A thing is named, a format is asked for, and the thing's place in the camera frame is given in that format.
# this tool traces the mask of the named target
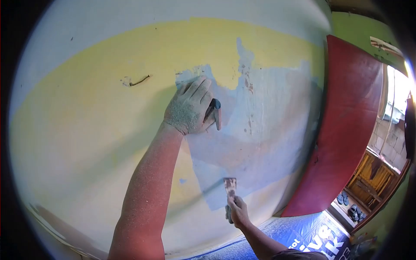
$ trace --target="slipper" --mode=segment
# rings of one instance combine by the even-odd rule
[[[358,220],[359,220],[359,218],[358,218],[358,214],[357,214],[357,212],[354,212],[354,213],[352,214],[351,218],[352,218],[352,220],[354,220],[354,221],[358,221]]]
[[[345,206],[348,206],[348,204],[349,204],[349,201],[348,201],[348,196],[343,196],[343,201],[344,201],[344,205]]]
[[[339,194],[339,195],[337,196],[337,201],[338,201],[338,204],[342,204],[342,203],[344,203],[344,197],[342,196],[342,194]]]
[[[352,217],[353,214],[357,214],[357,205],[354,204],[348,209],[349,215]]]
[[[366,214],[364,212],[358,214],[358,222],[361,222],[365,219]]]

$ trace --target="blue patch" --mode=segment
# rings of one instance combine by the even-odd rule
[[[176,74],[176,85],[199,75],[211,79],[210,90],[221,102],[222,129],[187,135],[193,170],[211,210],[227,204],[224,177],[237,178],[237,194],[244,197],[266,187],[305,163],[309,140],[311,89],[308,62],[300,68],[252,68],[254,54],[237,38],[240,56],[238,86],[231,90],[216,81],[210,65],[195,66]]]

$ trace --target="brick wall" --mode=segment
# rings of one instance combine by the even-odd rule
[[[380,154],[380,148],[383,144],[384,138],[386,138],[388,129],[389,121],[377,118],[368,147],[373,149],[378,154]],[[391,124],[390,133],[381,154],[389,164],[396,167],[399,171],[402,170],[406,162],[406,147],[404,145],[404,131],[397,125]]]

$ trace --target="green wall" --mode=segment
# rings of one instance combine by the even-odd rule
[[[332,24],[335,36],[360,47],[381,62],[391,65],[407,75],[404,60],[401,57],[371,46],[370,36],[373,36],[399,47],[393,32],[386,24],[347,12],[332,12]]]
[[[381,244],[384,241],[387,234],[391,230],[394,221],[396,220],[397,214],[400,211],[401,205],[406,195],[407,186],[409,184],[409,176],[410,174],[405,176],[403,182],[397,188],[393,197],[385,205],[384,209],[379,211],[377,215],[374,216],[374,218],[372,218],[364,227],[355,233],[356,237],[368,233],[366,238],[377,236],[378,244]]]

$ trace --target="forearm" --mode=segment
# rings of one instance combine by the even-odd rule
[[[157,245],[162,250],[155,251],[163,253],[161,233],[182,139],[183,135],[174,127],[161,124],[131,177],[114,231],[113,250],[118,251],[117,247],[139,250]]]
[[[272,256],[287,250],[286,246],[268,237],[252,223],[244,225],[240,229],[260,260],[270,260]]]

